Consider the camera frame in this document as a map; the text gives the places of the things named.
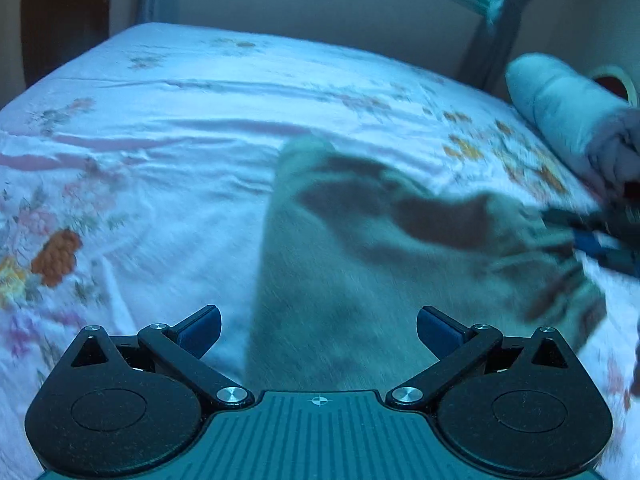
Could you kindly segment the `dark wooden door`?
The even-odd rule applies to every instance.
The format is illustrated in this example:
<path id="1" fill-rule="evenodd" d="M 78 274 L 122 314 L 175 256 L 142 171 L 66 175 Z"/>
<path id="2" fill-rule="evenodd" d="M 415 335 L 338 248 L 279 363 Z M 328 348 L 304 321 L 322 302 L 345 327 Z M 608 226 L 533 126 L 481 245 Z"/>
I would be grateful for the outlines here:
<path id="1" fill-rule="evenodd" d="M 107 40 L 109 20 L 110 0 L 21 0 L 26 84 Z"/>

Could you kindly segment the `grey fleece pants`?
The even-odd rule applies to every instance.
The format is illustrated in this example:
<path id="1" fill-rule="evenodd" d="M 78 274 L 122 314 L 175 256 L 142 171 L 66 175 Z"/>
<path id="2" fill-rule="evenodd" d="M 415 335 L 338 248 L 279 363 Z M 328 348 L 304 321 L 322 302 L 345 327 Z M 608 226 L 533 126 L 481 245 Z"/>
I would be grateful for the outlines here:
<path id="1" fill-rule="evenodd" d="M 606 315 L 567 229 L 494 192 L 435 195 L 308 136 L 288 142 L 262 237 L 244 379 L 255 390 L 387 391 L 433 355 L 421 308 L 582 348 Z"/>

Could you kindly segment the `grey headboard frame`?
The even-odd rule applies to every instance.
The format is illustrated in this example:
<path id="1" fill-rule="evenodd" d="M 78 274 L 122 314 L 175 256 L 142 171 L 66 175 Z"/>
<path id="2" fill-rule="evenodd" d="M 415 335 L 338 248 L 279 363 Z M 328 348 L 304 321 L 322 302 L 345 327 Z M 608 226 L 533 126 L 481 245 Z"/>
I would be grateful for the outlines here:
<path id="1" fill-rule="evenodd" d="M 139 0 L 138 23 L 170 23 L 337 44 L 491 92 L 530 0 Z"/>

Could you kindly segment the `floral white bed sheet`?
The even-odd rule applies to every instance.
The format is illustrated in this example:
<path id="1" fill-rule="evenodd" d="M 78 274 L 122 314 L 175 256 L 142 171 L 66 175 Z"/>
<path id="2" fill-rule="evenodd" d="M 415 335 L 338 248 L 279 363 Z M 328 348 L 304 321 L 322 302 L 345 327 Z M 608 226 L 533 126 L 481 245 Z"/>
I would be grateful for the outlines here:
<path id="1" fill-rule="evenodd" d="M 41 467 L 27 408 L 85 326 L 130 335 L 213 304 L 205 362 L 245 357 L 280 154 L 314 136 L 435 195 L 587 212 L 594 196 L 505 102 L 368 52 L 149 23 L 65 64 L 1 113 L 1 474 Z M 606 315 L 574 349 L 610 407 L 599 464 L 639 474 L 639 284 L 574 252 Z"/>

